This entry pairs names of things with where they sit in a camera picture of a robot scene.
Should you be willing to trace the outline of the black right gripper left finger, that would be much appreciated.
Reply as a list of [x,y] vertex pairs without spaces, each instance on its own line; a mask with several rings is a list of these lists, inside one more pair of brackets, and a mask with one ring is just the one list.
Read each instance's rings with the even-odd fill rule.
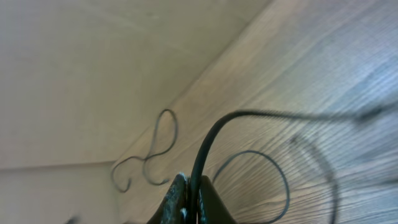
[[147,224],[182,224],[187,216],[187,180],[177,174],[163,201]]

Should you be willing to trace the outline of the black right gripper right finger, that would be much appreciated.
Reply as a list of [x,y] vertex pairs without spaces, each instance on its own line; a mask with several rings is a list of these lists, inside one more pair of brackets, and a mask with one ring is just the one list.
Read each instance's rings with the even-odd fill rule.
[[201,176],[198,198],[200,224],[237,224],[222,202],[208,176]]

